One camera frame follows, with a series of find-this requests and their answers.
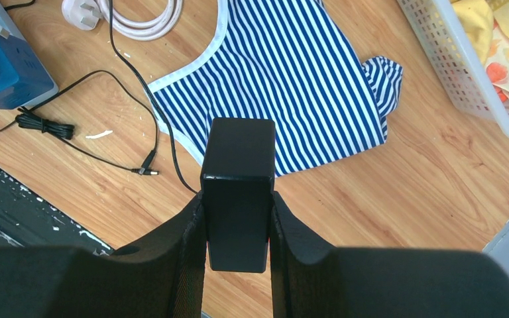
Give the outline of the blue cube charger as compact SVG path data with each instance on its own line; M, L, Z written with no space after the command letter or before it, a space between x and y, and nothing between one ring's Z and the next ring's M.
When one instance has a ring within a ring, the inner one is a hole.
M27 41L0 36L0 109L32 107L58 93L58 86Z

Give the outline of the black adapter with cable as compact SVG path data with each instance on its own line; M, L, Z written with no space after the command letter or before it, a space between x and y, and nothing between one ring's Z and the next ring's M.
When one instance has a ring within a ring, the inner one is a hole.
M36 111L40 109L41 107L53 102L54 100L58 99L59 97L63 96L73 88L75 88L77 85L83 83L85 80L89 79L90 77L97 75L99 73L107 74L108 76L111 76L115 82L119 85L119 87L123 90L123 92L130 97L135 103L143 107L146 111L149 112L149 114L153 117L154 114L151 109L149 109L142 101L138 100L119 80L118 77L116 77L113 73L107 70L96 70L92 71L80 79L76 80L74 83L70 84L68 87L60 90L58 93L55 93L52 97L49 97L48 99L45 99L43 102L37 104L36 106L32 107L31 109L28 109L26 107L19 107L17 111L19 112L18 115L14 118L13 121L11 121L9 124L5 125L4 127L0 128L0 133L6 131L7 129L12 128L13 126L18 126L21 129L26 130L32 130L32 131L38 131L42 134L49 134L50 136L53 136L54 138L58 139L59 141L63 142L65 145L69 146L70 148L94 159L97 161L100 161L102 163L105 163L107 165L110 165L112 167L130 172L132 174L137 174L140 176L157 176L159 175L159 171L152 168L152 163L154 161L154 158L158 151L158 145L159 145L159 136L158 134L155 134L154 137L154 145L152 147L152 150L147 154L146 158L144 159L143 163L138 168L128 168L125 166L122 166L120 164L108 161L106 159L100 158L87 150L84 150L80 147L75 146L70 141L75 136L75 129L76 126L72 124L67 123L60 123L58 121L52 121L49 119L46 119L40 115L36 114Z

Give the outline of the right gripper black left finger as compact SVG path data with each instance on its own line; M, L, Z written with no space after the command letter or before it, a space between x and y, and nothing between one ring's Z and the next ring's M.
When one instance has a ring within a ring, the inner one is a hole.
M109 256L0 247L0 317L199 317L205 248L199 197Z

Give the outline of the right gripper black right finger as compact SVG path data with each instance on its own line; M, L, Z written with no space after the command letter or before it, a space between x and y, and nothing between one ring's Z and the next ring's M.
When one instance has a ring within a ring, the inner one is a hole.
M278 193L270 265L275 317L509 317L509 277L487 255L334 246Z

